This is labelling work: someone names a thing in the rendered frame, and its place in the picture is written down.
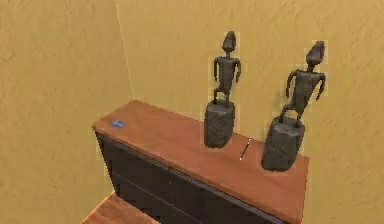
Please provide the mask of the brown top dark dresser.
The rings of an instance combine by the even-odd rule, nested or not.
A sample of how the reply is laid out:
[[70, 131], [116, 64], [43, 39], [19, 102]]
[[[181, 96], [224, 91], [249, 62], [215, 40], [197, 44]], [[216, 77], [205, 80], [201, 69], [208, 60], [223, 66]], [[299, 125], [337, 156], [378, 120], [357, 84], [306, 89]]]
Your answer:
[[[111, 122], [120, 120], [122, 128]], [[303, 224], [308, 158], [261, 166], [263, 145], [235, 134], [209, 149], [200, 121], [132, 101], [93, 129], [116, 194], [160, 224]]]

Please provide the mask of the brown wooden furniture top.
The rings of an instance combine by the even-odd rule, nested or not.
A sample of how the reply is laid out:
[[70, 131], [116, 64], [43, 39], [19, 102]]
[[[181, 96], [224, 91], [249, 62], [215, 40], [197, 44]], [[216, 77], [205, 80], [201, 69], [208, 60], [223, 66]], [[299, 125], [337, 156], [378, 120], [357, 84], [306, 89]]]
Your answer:
[[80, 224], [160, 224], [115, 192], [103, 199]]

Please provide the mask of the dark figure statue on pedestal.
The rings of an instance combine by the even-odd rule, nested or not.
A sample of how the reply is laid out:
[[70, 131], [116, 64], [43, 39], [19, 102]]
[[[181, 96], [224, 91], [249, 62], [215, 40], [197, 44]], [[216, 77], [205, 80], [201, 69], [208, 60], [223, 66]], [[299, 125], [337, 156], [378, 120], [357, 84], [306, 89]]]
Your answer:
[[238, 82], [242, 73], [239, 58], [231, 56], [236, 49], [236, 35], [228, 31], [222, 49], [224, 56], [213, 62], [213, 77], [218, 86], [213, 91], [213, 100], [205, 110], [204, 144], [208, 148], [223, 148], [231, 139], [235, 120], [235, 104], [230, 101], [233, 81]]
[[325, 54], [325, 42], [316, 41], [306, 55], [307, 68], [293, 70], [286, 82], [285, 96], [289, 102], [275, 117], [266, 136], [261, 166], [272, 172], [285, 172], [295, 163], [305, 135], [302, 117], [310, 98], [320, 85], [316, 99], [322, 95], [326, 85], [326, 75], [316, 72]]

